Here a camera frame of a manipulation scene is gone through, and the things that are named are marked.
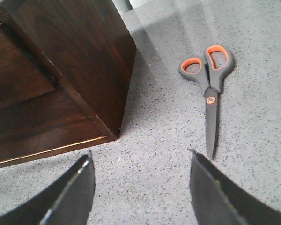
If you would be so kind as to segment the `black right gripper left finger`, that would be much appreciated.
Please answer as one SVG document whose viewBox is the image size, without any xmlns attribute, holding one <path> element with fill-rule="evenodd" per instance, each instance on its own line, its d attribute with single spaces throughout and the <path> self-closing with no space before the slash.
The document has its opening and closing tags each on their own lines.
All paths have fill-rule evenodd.
<svg viewBox="0 0 281 225">
<path fill-rule="evenodd" d="M 0 216 L 0 225 L 85 225 L 94 192 L 94 164 L 87 154 L 38 195 Z"/>
</svg>

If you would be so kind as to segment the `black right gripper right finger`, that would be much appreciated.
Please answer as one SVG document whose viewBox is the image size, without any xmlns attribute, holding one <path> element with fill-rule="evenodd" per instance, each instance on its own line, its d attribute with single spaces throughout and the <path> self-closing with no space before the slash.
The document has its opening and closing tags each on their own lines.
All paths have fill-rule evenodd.
<svg viewBox="0 0 281 225">
<path fill-rule="evenodd" d="M 189 187 L 199 225 L 281 225 L 279 211 L 245 192 L 196 151 Z"/>
</svg>

